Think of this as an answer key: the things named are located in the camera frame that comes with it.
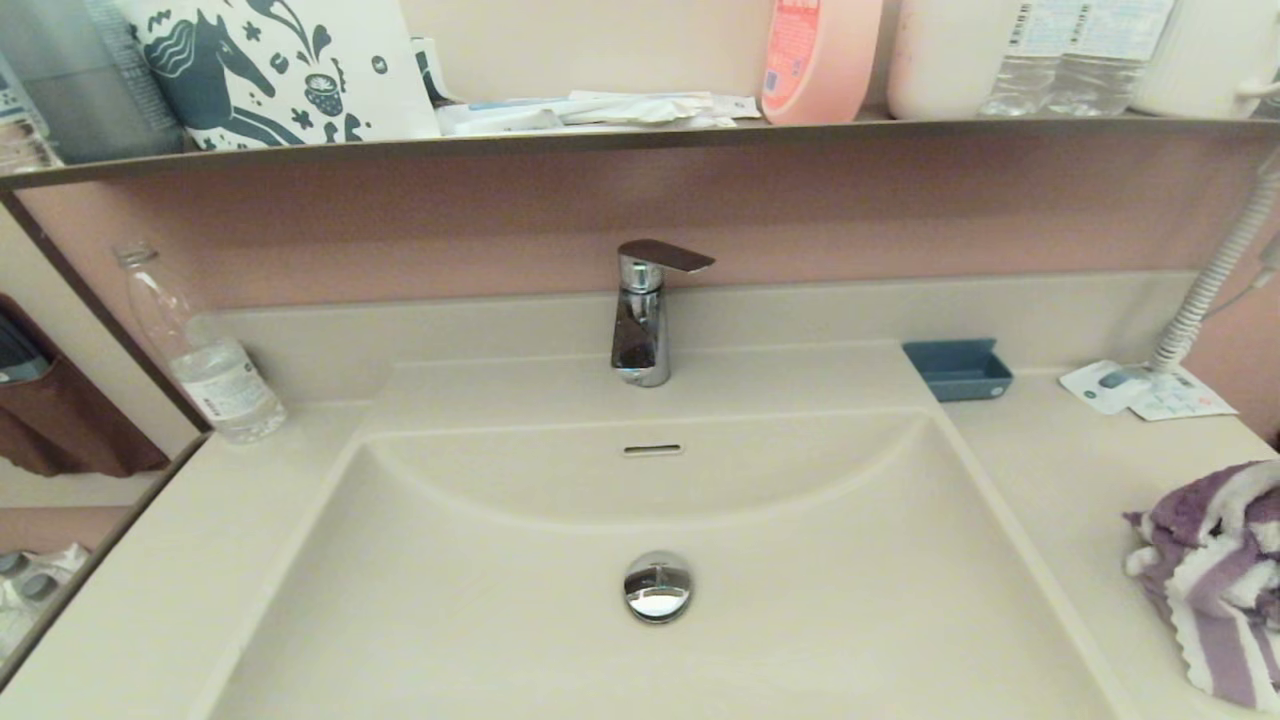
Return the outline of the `chrome sink faucet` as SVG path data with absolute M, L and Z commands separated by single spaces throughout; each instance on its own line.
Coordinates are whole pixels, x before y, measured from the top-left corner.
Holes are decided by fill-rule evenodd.
M 694 274 L 716 259 L 659 240 L 632 240 L 617 249 L 620 288 L 611 366 L 620 378 L 645 389 L 672 374 L 666 320 L 668 272 Z

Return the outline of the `purple white striped towel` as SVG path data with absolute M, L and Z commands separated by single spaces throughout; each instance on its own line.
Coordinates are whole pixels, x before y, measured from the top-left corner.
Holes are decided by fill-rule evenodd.
M 1124 512 L 1128 577 L 1171 626 L 1188 682 L 1280 715 L 1280 459 L 1231 465 Z

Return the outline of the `white ceramic sink basin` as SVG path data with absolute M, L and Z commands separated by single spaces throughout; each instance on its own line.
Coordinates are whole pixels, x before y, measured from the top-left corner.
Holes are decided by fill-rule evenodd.
M 691 607 L 639 621 L 643 553 Z M 901 350 L 398 368 L 198 720 L 1130 720 Z

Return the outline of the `chrome drain stopper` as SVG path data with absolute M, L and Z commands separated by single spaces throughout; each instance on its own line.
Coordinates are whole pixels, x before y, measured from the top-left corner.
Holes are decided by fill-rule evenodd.
M 623 578 L 623 601 L 641 623 L 660 625 L 684 615 L 692 603 L 692 574 L 686 559 L 666 550 L 636 557 Z

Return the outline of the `white packets on shelf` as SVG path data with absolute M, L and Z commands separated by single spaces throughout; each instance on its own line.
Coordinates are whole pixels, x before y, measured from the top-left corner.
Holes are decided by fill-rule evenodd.
M 723 126 L 713 109 L 699 94 L 577 94 L 557 115 L 566 126 Z

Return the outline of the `blue plastic soap tray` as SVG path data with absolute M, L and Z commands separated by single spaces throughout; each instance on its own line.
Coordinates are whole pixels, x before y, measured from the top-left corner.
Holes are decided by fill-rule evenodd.
M 902 343 L 936 400 L 941 404 L 1004 396 L 1012 370 L 996 354 L 995 338 L 936 340 Z

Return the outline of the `pink plastic bottle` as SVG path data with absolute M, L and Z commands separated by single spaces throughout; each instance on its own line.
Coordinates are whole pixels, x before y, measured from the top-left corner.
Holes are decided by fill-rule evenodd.
M 852 120 L 865 101 L 884 0 L 771 0 L 760 104 L 773 126 Z

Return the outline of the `white bag with horse print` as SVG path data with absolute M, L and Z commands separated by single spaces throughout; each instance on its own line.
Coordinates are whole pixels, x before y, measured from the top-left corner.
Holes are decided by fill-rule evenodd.
M 204 151 L 436 138 L 399 0 L 115 0 Z

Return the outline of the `clear bottle with white label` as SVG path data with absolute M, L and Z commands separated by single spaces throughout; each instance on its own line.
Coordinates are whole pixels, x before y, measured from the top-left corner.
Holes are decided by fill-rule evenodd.
M 146 241 L 116 243 L 111 254 L 148 347 L 212 429 L 237 445 L 280 429 L 284 404 L 196 286 Z

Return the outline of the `large white plastic jug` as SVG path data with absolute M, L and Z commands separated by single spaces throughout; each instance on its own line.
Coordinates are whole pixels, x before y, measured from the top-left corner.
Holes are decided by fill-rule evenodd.
M 897 120 L 979 114 L 1004 60 L 1014 0 L 901 0 L 887 105 Z

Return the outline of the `white card with grey spot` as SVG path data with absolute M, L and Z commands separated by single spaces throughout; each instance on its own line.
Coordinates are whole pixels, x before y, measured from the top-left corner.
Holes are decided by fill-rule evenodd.
M 1110 360 L 1069 372 L 1059 378 L 1059 383 L 1073 397 L 1106 416 L 1129 410 L 1146 397 L 1152 386 L 1151 375 L 1143 366 Z

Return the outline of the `clear plastic water bottle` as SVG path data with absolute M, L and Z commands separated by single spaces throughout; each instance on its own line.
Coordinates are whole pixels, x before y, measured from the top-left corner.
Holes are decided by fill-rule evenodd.
M 1178 0 L 1082 0 L 1044 109 L 1116 117 L 1130 104 Z
M 1027 117 L 1043 105 L 1070 31 L 1062 0 L 1016 0 L 995 81 L 979 106 L 983 117 Z

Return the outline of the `grey translucent container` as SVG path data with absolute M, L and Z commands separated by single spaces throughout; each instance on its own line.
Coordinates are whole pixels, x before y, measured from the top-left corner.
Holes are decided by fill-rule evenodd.
M 186 146 L 119 0 L 0 0 L 0 55 L 67 164 Z

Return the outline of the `white kettle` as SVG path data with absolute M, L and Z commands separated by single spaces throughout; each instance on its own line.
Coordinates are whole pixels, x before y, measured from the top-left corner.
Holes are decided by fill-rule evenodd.
M 1280 0 L 1175 0 L 1129 109 L 1247 119 L 1280 102 Z

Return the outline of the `patterned paper packet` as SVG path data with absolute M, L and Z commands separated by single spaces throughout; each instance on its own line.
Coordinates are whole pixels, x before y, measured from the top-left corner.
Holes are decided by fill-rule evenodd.
M 47 123 L 0 53 L 0 176 L 64 167 L 46 137 Z

